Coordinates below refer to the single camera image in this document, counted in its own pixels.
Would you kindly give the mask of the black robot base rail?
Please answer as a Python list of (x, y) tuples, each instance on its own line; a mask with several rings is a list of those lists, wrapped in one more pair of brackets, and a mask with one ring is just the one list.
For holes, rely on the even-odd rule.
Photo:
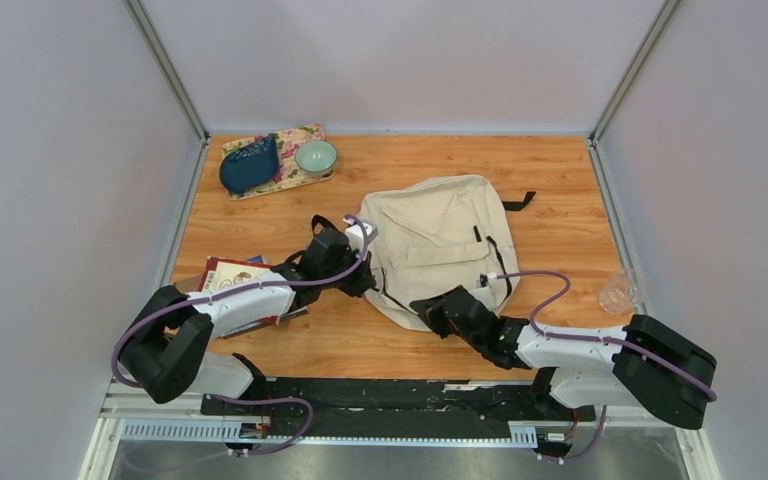
[(596, 419), (594, 408), (573, 411), (528, 380), (404, 380), (278, 377), (257, 380), (248, 405), (203, 398), (206, 416), (254, 416), (272, 437), (312, 422), (309, 437), (501, 439), (512, 421), (562, 428)]

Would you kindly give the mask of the cream canvas backpack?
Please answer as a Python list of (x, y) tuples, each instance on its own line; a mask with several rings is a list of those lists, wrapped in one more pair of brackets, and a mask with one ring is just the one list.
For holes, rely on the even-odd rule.
[[(357, 216), (375, 223), (378, 236), (369, 247), (376, 288), (364, 299), (415, 331), (428, 328), (410, 303), (457, 286), (500, 313), (518, 285), (509, 275), (519, 262), (507, 214), (521, 210), (532, 196), (508, 205), (478, 174), (434, 177), (366, 195)], [(489, 272), (498, 280), (481, 287), (479, 275)]]

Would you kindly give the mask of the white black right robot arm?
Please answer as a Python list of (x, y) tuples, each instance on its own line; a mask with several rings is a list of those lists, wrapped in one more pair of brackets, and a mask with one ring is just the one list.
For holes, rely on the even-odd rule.
[(495, 366), (536, 371), (530, 404), (545, 419), (567, 408), (629, 406), (698, 430), (714, 400), (714, 356), (648, 315), (621, 327), (539, 327), (494, 314), (462, 286), (410, 306), (432, 332), (461, 338)]

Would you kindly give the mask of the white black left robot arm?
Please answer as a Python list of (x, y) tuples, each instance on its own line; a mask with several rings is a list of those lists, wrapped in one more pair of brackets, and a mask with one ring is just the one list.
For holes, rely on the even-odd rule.
[(308, 247), (267, 272), (218, 290), (156, 290), (117, 341), (111, 370), (157, 404), (184, 393), (225, 396), (243, 415), (264, 405), (265, 387), (241, 355), (208, 352), (222, 336), (273, 324), (319, 300), (326, 289), (360, 297), (375, 284), (369, 247), (377, 226), (354, 216), (339, 231), (324, 228)]

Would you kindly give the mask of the red white cover book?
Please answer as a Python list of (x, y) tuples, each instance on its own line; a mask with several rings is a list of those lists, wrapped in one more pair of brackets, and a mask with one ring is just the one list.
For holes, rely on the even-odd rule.
[[(239, 275), (245, 275), (250, 267), (252, 267), (252, 264), (248, 263), (247, 260), (209, 257), (205, 265), (205, 271), (202, 275), (201, 291), (220, 290), (241, 284), (247, 280), (245, 278), (240, 278)], [(233, 330), (233, 333), (239, 332), (241, 326), (236, 330)]]

